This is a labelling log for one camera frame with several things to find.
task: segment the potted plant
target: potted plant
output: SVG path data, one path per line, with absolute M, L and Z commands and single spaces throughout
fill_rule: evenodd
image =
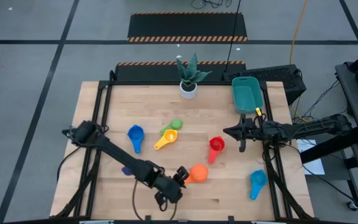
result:
M 185 68 L 181 61 L 177 59 L 178 72 L 180 76 L 180 93 L 184 99 L 192 99 L 197 94 L 197 83 L 202 81 L 211 72 L 201 72 L 197 70 L 197 54 L 189 61 Z

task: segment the caution tape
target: caution tape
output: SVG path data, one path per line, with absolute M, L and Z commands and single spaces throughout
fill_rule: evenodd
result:
M 246 36 L 130 37 L 129 42 L 241 42 Z
M 214 61 L 214 62 L 198 62 L 198 65 L 225 65 L 226 61 Z M 134 66 L 134 65 L 176 65 L 177 62 L 119 62 L 117 66 Z M 182 62 L 183 65 L 188 65 L 189 62 Z M 229 61 L 230 65 L 245 65 L 244 61 Z
M 235 14 L 236 12 L 135 12 L 133 15 L 189 15 L 189 14 Z

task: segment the yellow measuring cup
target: yellow measuring cup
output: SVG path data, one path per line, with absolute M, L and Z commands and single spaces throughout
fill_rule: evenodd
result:
M 176 141 L 177 137 L 178 137 L 177 130 L 172 130 L 172 129 L 166 130 L 164 135 L 160 138 L 160 140 L 158 140 L 158 142 L 155 143 L 154 149 L 159 150 L 162 146 Z

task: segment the red measuring cup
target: red measuring cup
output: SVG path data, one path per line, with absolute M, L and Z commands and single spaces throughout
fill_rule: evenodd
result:
M 224 149 L 224 140 L 221 136 L 213 137 L 209 140 L 209 156 L 208 163 L 213 164 L 216 156 Z

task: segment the wooden table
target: wooden table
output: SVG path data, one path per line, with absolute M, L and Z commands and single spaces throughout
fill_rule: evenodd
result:
M 79 125 L 92 116 L 97 82 L 84 82 L 73 119 Z M 268 82 L 268 93 L 275 121 L 290 123 L 287 101 L 282 83 Z M 173 118 L 183 120 L 175 143 L 154 150 L 160 138 L 159 130 Z M 188 170 L 194 164 L 205 164 L 209 168 L 208 179 L 202 184 L 188 184 L 183 189 L 183 198 L 178 203 L 175 219 L 179 220 L 227 220 L 234 215 L 236 220 L 273 220 L 272 201 L 269 186 L 259 193 L 257 200 L 249 198 L 250 174 L 259 169 L 265 170 L 262 160 L 262 143 L 247 141 L 245 152 L 239 152 L 239 142 L 222 132 L 239 122 L 234 112 L 231 86 L 199 86 L 196 98 L 184 100 L 177 86 L 113 86 L 109 106 L 106 133 L 114 142 L 130 155 L 151 160 L 166 169 L 172 176 L 180 166 Z M 135 155 L 126 133 L 133 124 L 142 126 L 145 139 L 142 153 Z M 214 136 L 222 136 L 225 150 L 215 163 L 207 163 L 209 142 Z M 65 154 L 75 146 L 67 144 Z M 60 180 L 53 200 L 51 215 L 58 213 L 71 199 L 78 188 L 85 150 L 69 158 L 62 167 Z M 283 169 L 289 191 L 307 213 L 313 216 L 305 175 L 299 153 L 290 147 L 281 149 Z M 100 163 L 98 184 L 93 205 L 93 219 L 136 220 L 132 209 L 133 176 L 125 176 L 122 164 L 103 153 Z M 154 200 L 155 189 L 138 184 L 135 204 L 140 216 L 151 215 L 153 220 L 168 220 L 174 206 L 168 205 L 166 212 L 158 209 Z M 281 216 L 285 216 L 282 194 L 277 188 Z M 85 193 L 82 213 L 85 213 Z

